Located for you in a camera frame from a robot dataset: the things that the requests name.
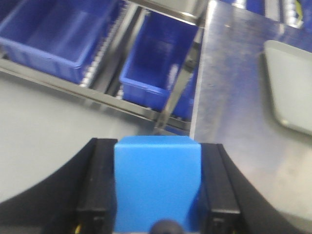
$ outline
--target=yellow wire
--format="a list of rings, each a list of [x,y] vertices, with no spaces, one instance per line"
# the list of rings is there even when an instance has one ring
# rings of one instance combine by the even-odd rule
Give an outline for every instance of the yellow wire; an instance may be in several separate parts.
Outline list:
[[[303,19],[303,13],[301,4],[298,2],[298,0],[296,0],[296,12],[299,15],[298,20],[301,21]]]
[[[75,229],[75,234],[80,234],[81,231],[81,224],[79,224]]]

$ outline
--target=blue plastic bin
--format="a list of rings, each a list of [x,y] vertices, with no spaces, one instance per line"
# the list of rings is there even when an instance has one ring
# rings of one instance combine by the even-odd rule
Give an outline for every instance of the blue plastic bin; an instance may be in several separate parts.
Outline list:
[[[237,2],[236,0],[221,0],[221,1],[229,4]],[[264,0],[246,0],[246,9],[259,15],[264,15],[265,13]]]
[[[0,26],[0,43],[17,63],[80,83],[119,0],[23,0]]]
[[[303,13],[303,26],[304,29],[312,33],[312,1],[311,0],[301,0],[301,8]]]
[[[4,18],[14,9],[20,0],[0,0],[0,25]]]
[[[190,49],[197,27],[150,13],[137,36],[120,75],[123,99],[161,111]],[[196,76],[193,76],[173,114],[190,118]]]

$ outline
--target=black screw head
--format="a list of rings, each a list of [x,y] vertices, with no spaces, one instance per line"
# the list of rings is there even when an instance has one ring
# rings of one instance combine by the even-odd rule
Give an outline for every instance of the black screw head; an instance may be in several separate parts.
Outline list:
[[[151,227],[149,234],[184,234],[184,230],[177,222],[162,219]]]

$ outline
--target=gray tray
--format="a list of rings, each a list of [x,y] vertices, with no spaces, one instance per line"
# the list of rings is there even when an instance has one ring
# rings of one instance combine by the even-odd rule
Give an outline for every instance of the gray tray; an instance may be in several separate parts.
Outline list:
[[[312,53],[274,40],[264,49],[275,117],[312,135]]]

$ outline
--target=blue cube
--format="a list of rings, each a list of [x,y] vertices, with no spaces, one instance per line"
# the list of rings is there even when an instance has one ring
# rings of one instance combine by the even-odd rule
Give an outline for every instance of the blue cube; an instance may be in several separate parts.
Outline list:
[[[130,136],[115,145],[116,232],[147,232],[160,219],[198,231],[201,147],[187,136]]]

